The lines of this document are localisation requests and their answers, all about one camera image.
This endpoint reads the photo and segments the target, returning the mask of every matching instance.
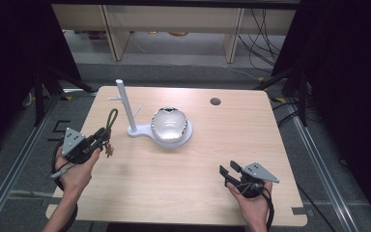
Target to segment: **wrist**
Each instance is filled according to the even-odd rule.
[[[65,190],[63,192],[63,199],[68,200],[69,202],[77,202],[80,198],[81,192],[76,190]]]
[[[267,232],[267,224],[266,223],[249,223],[249,229],[251,232]]]

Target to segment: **white bowl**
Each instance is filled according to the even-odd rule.
[[[173,143],[181,141],[187,130],[187,118],[184,113],[174,107],[159,109],[152,119],[152,132],[161,142]]]

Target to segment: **wire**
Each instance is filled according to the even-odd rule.
[[[327,223],[327,225],[329,226],[329,228],[332,230],[332,231],[335,231],[335,229],[333,228],[333,226],[329,223],[328,219],[325,217],[324,214],[322,214],[322,212],[319,210],[319,208],[315,205],[315,203],[312,201],[312,199],[309,197],[309,195],[305,192],[305,190],[303,190],[303,188],[300,186],[300,184],[297,184],[297,187],[298,189],[300,189],[300,191],[303,193],[303,195],[305,195],[305,197],[309,200],[309,202],[312,204],[312,206],[315,208],[315,210],[321,215],[322,219]]]
[[[248,54],[248,59],[249,59],[249,63],[251,64],[251,66],[256,69],[256,70],[260,70],[260,71],[263,71],[263,72],[267,72],[267,73],[271,73],[271,71],[266,71],[266,70],[263,70],[263,69],[260,69],[258,67],[256,67],[253,63],[252,63],[252,60],[251,60],[251,53],[252,52],[249,52]]]
[[[243,191],[241,191],[240,193],[238,193],[235,190],[238,187],[244,187],[244,186],[246,186],[246,188]],[[271,228],[271,225],[272,225],[272,221],[273,221],[273,215],[275,213],[275,210],[273,208],[271,193],[266,188],[258,188],[255,183],[244,183],[244,184],[237,185],[236,187],[233,188],[233,191],[236,194],[244,194],[249,189],[255,189],[267,201],[268,208],[270,208],[270,212],[269,212],[269,215],[268,215],[268,221],[267,221],[267,231],[270,231],[270,228]]]
[[[277,122],[277,125],[278,127],[282,127],[282,125],[284,125],[285,123],[287,123],[289,120],[293,119],[294,117],[298,116],[299,115],[299,112],[296,110],[292,113],[290,113],[289,115],[287,115],[285,118],[283,118],[282,120],[278,121]]]
[[[276,57],[275,57],[275,55],[278,55],[278,53],[273,52],[271,46],[273,46],[273,47],[274,47],[276,50],[278,50],[278,51],[280,51],[280,49],[277,48],[277,47],[276,47],[276,46],[275,46],[275,45],[270,41],[270,39],[268,38],[267,22],[266,22],[267,10],[266,10],[266,9],[263,9],[263,11],[262,11],[262,13],[263,13],[263,21],[262,21],[262,23],[261,23],[261,26],[260,26],[260,24],[259,24],[259,22],[258,22],[258,20],[257,20],[257,17],[255,16],[255,13],[254,13],[253,9],[251,9],[251,13],[252,13],[252,17],[254,18],[255,23],[257,24],[257,27],[258,27],[258,35],[257,35],[255,41],[253,41],[253,42],[254,42],[254,43],[255,43],[259,48],[268,51],[268,52],[271,54],[271,57],[272,57],[273,62],[275,62],[275,61],[276,61]],[[258,37],[259,37],[260,35],[261,35],[262,38],[264,39],[264,41],[265,41],[265,43],[266,43],[268,49],[265,49],[265,48],[261,47],[260,45],[258,45],[258,44],[256,43],[256,41],[257,41],[257,39],[258,39]]]
[[[59,140],[59,142],[57,143],[57,145],[56,145],[56,147],[55,147],[55,149],[54,149],[54,151],[53,151],[53,154],[52,154],[52,163],[51,163],[51,169],[52,169],[51,174],[52,174],[52,175],[56,174],[57,172],[59,172],[59,171],[61,170],[61,168],[65,167],[68,163],[70,163],[70,162],[68,161],[67,163],[63,164],[63,165],[62,165],[62,166],[61,166],[61,167],[56,171],[56,155],[57,155],[57,152],[58,152],[59,148],[62,146],[63,141],[64,141],[64,137],[62,137],[62,139]],[[54,179],[54,182],[55,182],[55,184],[56,184],[56,185],[57,185],[61,190],[64,190],[63,185],[62,185],[62,182],[60,181],[60,177],[55,178],[55,179]],[[77,207],[77,204],[76,204],[76,206],[74,207],[73,213],[71,214],[71,218],[69,218],[69,220],[68,220],[68,222],[66,223],[66,225],[65,225],[62,229],[60,229],[59,231],[62,231],[62,232],[65,231],[65,232],[66,232],[66,231],[69,230],[69,228],[71,228],[71,226],[73,225],[73,223],[74,223],[74,221],[75,221],[75,219],[76,219],[77,211],[78,211],[78,207]]]
[[[73,168],[74,166],[76,166],[76,164],[74,164],[74,165],[72,165],[72,166],[70,166],[70,167],[68,167],[68,168],[62,168],[62,167],[60,167],[60,168],[57,170],[57,172],[53,173],[50,177],[51,177],[52,179],[58,179],[58,180],[59,180],[59,178],[60,178],[63,174],[67,173],[67,172],[69,171],[69,169]]]
[[[258,39],[258,37],[259,37],[259,34],[258,34],[257,37],[255,38],[255,40],[252,40],[251,35],[248,35],[248,37],[249,37],[249,39],[250,39],[253,43],[255,43],[255,45],[256,45],[258,48],[260,48],[261,50],[269,51],[269,50],[267,50],[266,48],[263,48],[263,47],[261,47],[260,45],[258,45],[258,44],[256,43],[256,42],[257,42],[257,39]]]
[[[93,230],[93,226],[95,226],[95,223],[94,222],[90,223],[89,231]]]
[[[268,63],[271,66],[274,65],[273,61],[270,61],[265,56],[261,55],[260,53],[258,53],[257,51],[252,49],[252,47],[255,45],[255,43],[253,43],[252,46],[249,46],[248,44],[245,43],[245,41],[243,40],[243,38],[240,35],[239,35],[239,38],[240,38],[241,42],[243,43],[243,45],[245,46],[245,48],[250,52],[250,54],[251,53],[254,54],[255,56],[257,56],[258,58],[265,61],[266,63]]]
[[[28,94],[28,101],[23,102],[22,104],[23,104],[23,107],[27,107],[27,106],[32,104],[32,94],[31,93]]]
[[[57,171],[59,171],[60,169],[62,169],[62,167],[68,165],[69,163],[71,163],[71,162],[70,161],[66,162],[65,164],[63,164],[62,166],[60,166]]]
[[[289,105],[289,104],[297,104],[296,102],[286,102],[286,103],[282,103],[280,105],[277,105],[276,107],[274,107],[272,110],[276,110],[277,108],[281,107],[281,106],[284,106],[284,105]]]

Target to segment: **cabinet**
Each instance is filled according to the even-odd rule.
[[[262,9],[66,4],[52,8],[63,29],[105,31],[115,61],[122,59],[130,31],[184,31],[222,34],[226,61],[233,63],[238,35],[258,34],[257,22],[263,22]],[[268,35],[286,35],[295,11],[266,11]]]

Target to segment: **person's right hand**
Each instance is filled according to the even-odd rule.
[[[245,198],[242,194],[240,194],[239,190],[233,184],[227,183],[227,188],[230,190],[231,194],[233,194],[238,204],[240,205],[243,219],[248,224],[251,231],[267,231],[269,207],[264,196],[258,195],[255,198]],[[272,183],[265,182],[264,188],[267,189],[271,194]]]

